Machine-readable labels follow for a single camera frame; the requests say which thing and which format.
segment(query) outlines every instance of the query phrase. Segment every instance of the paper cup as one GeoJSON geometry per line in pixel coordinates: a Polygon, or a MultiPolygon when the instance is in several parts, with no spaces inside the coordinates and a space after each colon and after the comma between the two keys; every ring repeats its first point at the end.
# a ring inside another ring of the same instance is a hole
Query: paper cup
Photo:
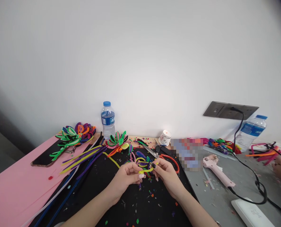
{"type": "Polygon", "coordinates": [[[171,132],[169,132],[168,130],[164,130],[160,135],[160,137],[158,138],[159,143],[166,146],[170,144],[170,140],[171,140],[171,132]]]}

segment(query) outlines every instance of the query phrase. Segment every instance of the pink paper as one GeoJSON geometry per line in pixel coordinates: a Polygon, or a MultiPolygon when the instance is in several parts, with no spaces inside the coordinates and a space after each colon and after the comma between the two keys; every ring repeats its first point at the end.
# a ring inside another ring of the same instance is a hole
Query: pink paper
{"type": "MultiPolygon", "coordinates": [[[[68,171],[60,175],[60,172],[66,167],[61,166],[62,162],[72,158],[71,154],[67,153],[63,153],[50,167],[30,165],[33,160],[57,140],[57,138],[51,137],[0,173],[1,227],[22,226],[44,206],[63,178],[70,173],[68,171]]],[[[88,145],[89,143],[77,147],[74,157],[81,154],[88,145]]]]}

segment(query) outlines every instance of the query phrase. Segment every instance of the forearm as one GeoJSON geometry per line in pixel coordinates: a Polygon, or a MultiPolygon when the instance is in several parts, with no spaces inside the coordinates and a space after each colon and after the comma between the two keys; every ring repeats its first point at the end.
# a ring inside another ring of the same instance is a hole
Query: forearm
{"type": "Polygon", "coordinates": [[[205,211],[205,209],[196,201],[195,198],[185,190],[178,198],[178,203],[185,211],[190,223],[194,227],[215,226],[218,224],[213,218],[205,211]]]}
{"type": "Polygon", "coordinates": [[[87,203],[80,211],[67,220],[62,227],[93,227],[112,207],[112,199],[108,196],[106,189],[87,203]]]}

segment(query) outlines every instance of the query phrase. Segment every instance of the gray table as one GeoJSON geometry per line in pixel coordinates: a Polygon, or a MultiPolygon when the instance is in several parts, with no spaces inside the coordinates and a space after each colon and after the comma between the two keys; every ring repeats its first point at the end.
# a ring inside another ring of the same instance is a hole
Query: gray table
{"type": "MultiPolygon", "coordinates": [[[[204,157],[210,154],[212,153],[203,150],[204,157]]],[[[255,186],[255,176],[252,171],[237,160],[233,161],[228,158],[217,157],[219,158],[217,165],[222,167],[223,172],[236,184],[234,191],[239,196],[248,197],[255,202],[261,202],[263,200],[263,197],[255,186]]],[[[238,158],[251,167],[257,174],[261,175],[259,180],[266,187],[268,197],[281,207],[281,182],[274,175],[272,166],[270,164],[263,166],[262,162],[257,162],[256,159],[252,157],[245,157],[244,154],[238,155],[238,158]]],[[[186,172],[200,204],[216,221],[220,222],[222,227],[246,226],[231,205],[231,201],[238,199],[238,197],[225,188],[210,169],[205,168],[205,170],[215,187],[214,190],[211,189],[210,184],[206,187],[204,181],[207,179],[203,171],[186,172]]],[[[281,212],[279,210],[273,207],[269,202],[258,205],[258,207],[273,225],[281,226],[281,212]]]]}

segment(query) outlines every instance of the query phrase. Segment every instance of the black work surface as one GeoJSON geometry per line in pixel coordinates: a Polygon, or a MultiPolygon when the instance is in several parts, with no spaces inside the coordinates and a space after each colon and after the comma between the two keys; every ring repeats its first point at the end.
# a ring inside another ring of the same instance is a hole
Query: black work surface
{"type": "MultiPolygon", "coordinates": [[[[147,151],[143,148],[135,148],[133,150],[134,154],[138,150],[153,159],[153,156],[147,153],[147,151]]],[[[109,154],[111,151],[111,149],[108,149],[106,153],[109,154]]],[[[116,153],[112,156],[112,158],[120,166],[124,164],[126,160],[130,159],[130,156],[128,157],[128,149],[123,151],[125,151],[123,154],[116,153]]],[[[178,159],[175,160],[180,166],[178,176],[181,182],[192,194],[192,196],[196,198],[196,195],[189,184],[186,174],[183,171],[178,159]]],[[[79,176],[87,164],[88,161],[81,164],[77,173],[73,177],[73,181],[71,180],[68,185],[72,186],[74,184],[76,177],[79,176]]],[[[83,206],[85,206],[108,186],[117,171],[118,167],[109,158],[102,154],[90,167],[86,173],[87,176],[85,179],[79,182],[51,226],[55,226],[60,222],[68,220],[71,216],[78,212],[83,206]]],[[[66,178],[59,185],[54,194],[62,187],[65,180],[66,178]]],[[[47,226],[55,211],[68,195],[69,191],[70,189],[67,189],[66,187],[60,193],[49,209],[49,212],[47,212],[43,220],[40,222],[39,226],[47,226]]],[[[136,184],[130,185],[122,195],[119,202],[105,213],[102,219],[98,222],[97,226],[105,226],[106,221],[108,221],[107,226],[127,226],[127,223],[129,226],[134,225],[135,227],[148,227],[151,225],[191,226],[183,209],[179,204],[176,206],[175,202],[176,201],[170,196],[162,180],[157,182],[155,177],[152,176],[152,181],[150,182],[147,177],[143,179],[141,190],[139,190],[139,187],[136,184]]],[[[34,226],[40,216],[41,214],[34,219],[30,226],[34,226]]]]}

